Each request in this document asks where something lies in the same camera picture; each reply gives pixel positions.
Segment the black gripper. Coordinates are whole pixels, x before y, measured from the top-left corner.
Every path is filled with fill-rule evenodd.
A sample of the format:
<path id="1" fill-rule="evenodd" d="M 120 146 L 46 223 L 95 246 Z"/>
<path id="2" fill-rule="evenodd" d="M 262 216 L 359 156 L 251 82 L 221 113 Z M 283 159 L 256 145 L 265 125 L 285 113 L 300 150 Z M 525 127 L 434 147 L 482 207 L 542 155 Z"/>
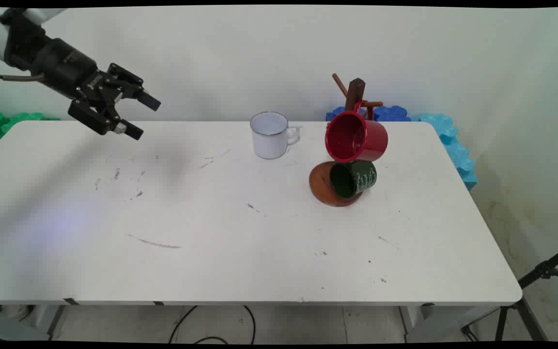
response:
<path id="1" fill-rule="evenodd" d="M 144 131 L 115 110 L 113 93 L 101 86 L 106 73 L 93 59 L 60 38 L 50 38 L 24 10 L 6 10 L 3 24 L 7 26 L 6 64 L 28 71 L 39 77 L 40 83 L 69 98 L 68 114 L 99 135 L 114 132 L 141 139 Z M 122 98 L 135 99 L 153 111 L 161 106 L 161 101 L 143 87 L 143 80 L 128 69 L 111 63 L 107 75 L 107 86 L 118 89 Z"/>

